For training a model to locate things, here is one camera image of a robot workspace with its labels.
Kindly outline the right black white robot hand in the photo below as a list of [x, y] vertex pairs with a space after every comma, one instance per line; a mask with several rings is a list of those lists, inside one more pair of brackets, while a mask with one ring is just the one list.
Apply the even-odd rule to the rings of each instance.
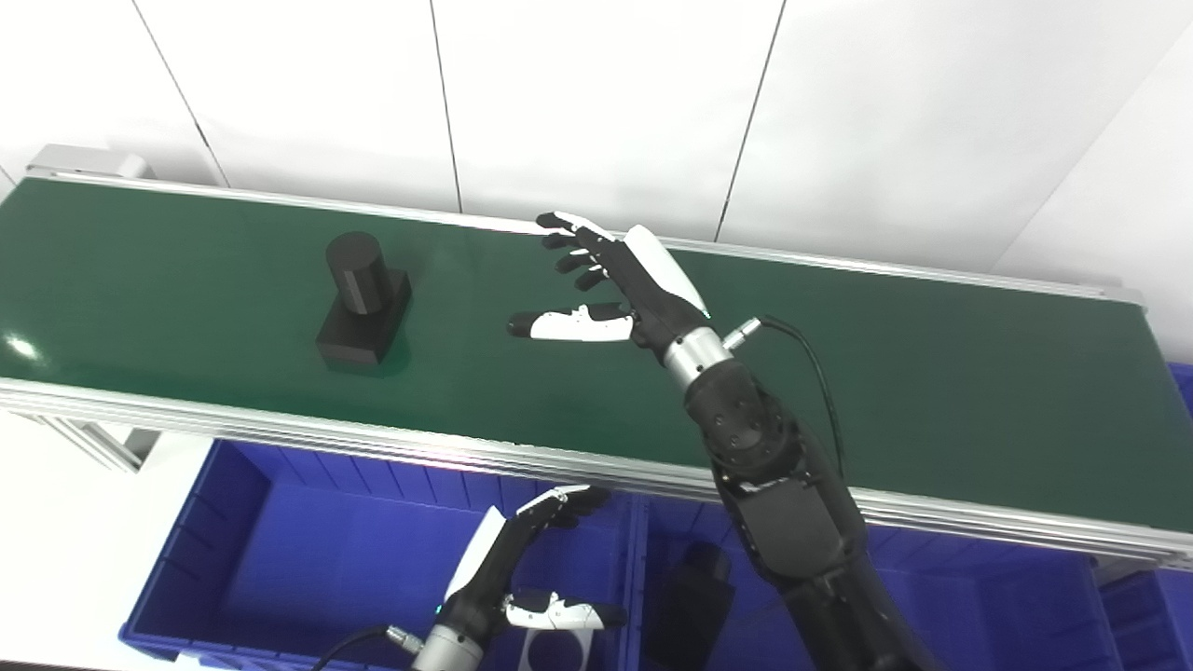
[[540, 213], [537, 224], [550, 233], [545, 248], [565, 248], [558, 273], [579, 271], [580, 293], [608, 281], [622, 293], [610, 303], [570, 310], [520, 310], [508, 319], [508, 336], [554, 341], [633, 341], [661, 358], [670, 344], [707, 327], [707, 310], [669, 251], [645, 226], [623, 238], [570, 213]]

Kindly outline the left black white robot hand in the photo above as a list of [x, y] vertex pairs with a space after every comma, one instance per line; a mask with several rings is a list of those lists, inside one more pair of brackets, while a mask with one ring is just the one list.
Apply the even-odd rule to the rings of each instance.
[[546, 529], [574, 529], [610, 499], [606, 488], [555, 486], [514, 515], [490, 507], [457, 565], [435, 624], [481, 647], [508, 627], [527, 630], [610, 630], [625, 624], [624, 607], [565, 598], [548, 590], [517, 596], [512, 580], [524, 553]]

